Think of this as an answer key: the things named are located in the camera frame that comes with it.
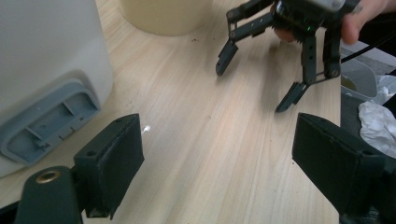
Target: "crumpled white paper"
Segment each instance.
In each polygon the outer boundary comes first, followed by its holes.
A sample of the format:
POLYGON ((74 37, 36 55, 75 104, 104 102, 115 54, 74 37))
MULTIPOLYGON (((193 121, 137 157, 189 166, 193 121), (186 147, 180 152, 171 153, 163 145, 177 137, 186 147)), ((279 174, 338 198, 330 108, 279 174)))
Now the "crumpled white paper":
POLYGON ((396 119, 384 106, 365 102, 359 105, 361 138, 370 146, 396 159, 396 119))

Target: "light wood surface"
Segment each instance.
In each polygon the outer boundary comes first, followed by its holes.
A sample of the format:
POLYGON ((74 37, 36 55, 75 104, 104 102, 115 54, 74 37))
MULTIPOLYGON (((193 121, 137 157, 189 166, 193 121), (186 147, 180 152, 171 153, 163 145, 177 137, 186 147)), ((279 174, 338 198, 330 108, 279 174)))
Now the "light wood surface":
MULTIPOLYGON (((73 156, 110 121, 139 113, 142 129, 150 126, 143 133, 146 160, 113 221, 85 223, 338 222, 291 159, 291 146, 298 112, 339 122, 339 79, 310 88, 299 104, 276 114, 301 78, 300 45, 282 43, 268 29, 238 43, 224 76, 215 73, 227 38, 225 12, 242 1, 215 0, 207 26, 177 37, 135 29, 116 0, 96 2, 114 68, 113 92, 98 116, 45 159, 0 179, 1 207, 20 198, 28 176, 54 165, 71 167, 73 156)), ((319 62, 321 47, 319 41, 319 62)))

